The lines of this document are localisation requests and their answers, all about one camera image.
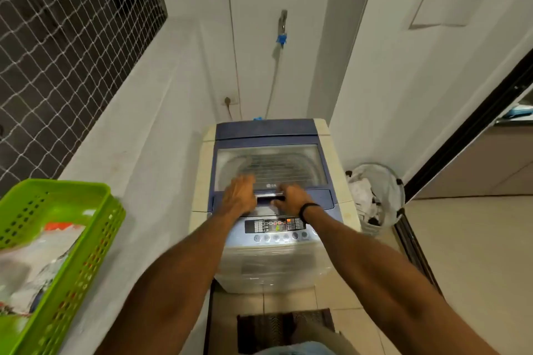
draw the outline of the green basket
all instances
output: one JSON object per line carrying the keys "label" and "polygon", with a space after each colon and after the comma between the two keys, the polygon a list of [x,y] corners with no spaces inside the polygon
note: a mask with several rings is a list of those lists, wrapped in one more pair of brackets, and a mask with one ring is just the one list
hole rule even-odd
{"label": "green basket", "polygon": [[32,241],[50,222],[85,226],[30,317],[0,316],[0,353],[53,355],[68,331],[125,216],[105,184],[36,180],[0,201],[0,250]]}

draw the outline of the washing machine lid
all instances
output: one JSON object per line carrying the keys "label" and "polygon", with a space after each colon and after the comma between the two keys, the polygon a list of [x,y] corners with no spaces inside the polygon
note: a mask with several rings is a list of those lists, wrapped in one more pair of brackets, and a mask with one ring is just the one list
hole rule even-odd
{"label": "washing machine lid", "polygon": [[337,203],[313,120],[223,123],[217,125],[215,138],[210,211],[222,201],[231,179],[243,173],[256,177],[259,211],[281,183],[299,184],[324,209]]}

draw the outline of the doormat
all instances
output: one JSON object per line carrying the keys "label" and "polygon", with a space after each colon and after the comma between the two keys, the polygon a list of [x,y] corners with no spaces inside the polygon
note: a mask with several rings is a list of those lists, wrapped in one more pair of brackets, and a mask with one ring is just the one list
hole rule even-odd
{"label": "doormat", "polygon": [[335,332],[329,309],[237,316],[239,353],[254,354],[273,346],[290,345],[290,337],[301,319]]}

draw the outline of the laundry basket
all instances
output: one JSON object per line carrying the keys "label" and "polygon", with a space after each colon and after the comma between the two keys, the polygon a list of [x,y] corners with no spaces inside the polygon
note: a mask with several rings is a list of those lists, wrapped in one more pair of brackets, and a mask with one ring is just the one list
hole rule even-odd
{"label": "laundry basket", "polygon": [[105,184],[25,180],[0,201],[0,250],[29,243],[50,222],[85,226],[29,316],[0,315],[2,355],[53,355],[125,216]]}
{"label": "laundry basket", "polygon": [[[348,187],[352,193],[353,201],[356,204],[359,220],[361,221],[361,230],[364,234],[377,236],[381,231],[393,226],[401,217],[401,211],[405,204],[405,192],[403,190],[402,180],[386,166],[377,163],[366,163],[357,166],[352,170],[348,177]],[[357,195],[354,183],[367,179],[370,183],[370,199],[376,203],[378,208],[374,220],[378,224],[369,223],[369,215],[363,207],[364,199]]]}

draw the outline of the top-load washing machine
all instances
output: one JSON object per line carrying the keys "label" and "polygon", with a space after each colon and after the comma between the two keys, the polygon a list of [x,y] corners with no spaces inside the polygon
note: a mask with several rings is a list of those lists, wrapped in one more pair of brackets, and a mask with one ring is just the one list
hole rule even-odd
{"label": "top-load washing machine", "polygon": [[348,184],[324,120],[228,122],[200,150],[190,232],[221,203],[239,174],[254,174],[257,208],[231,229],[215,278],[230,293],[311,287],[332,268],[316,231],[270,206],[280,183],[296,183],[339,222],[360,231]]}

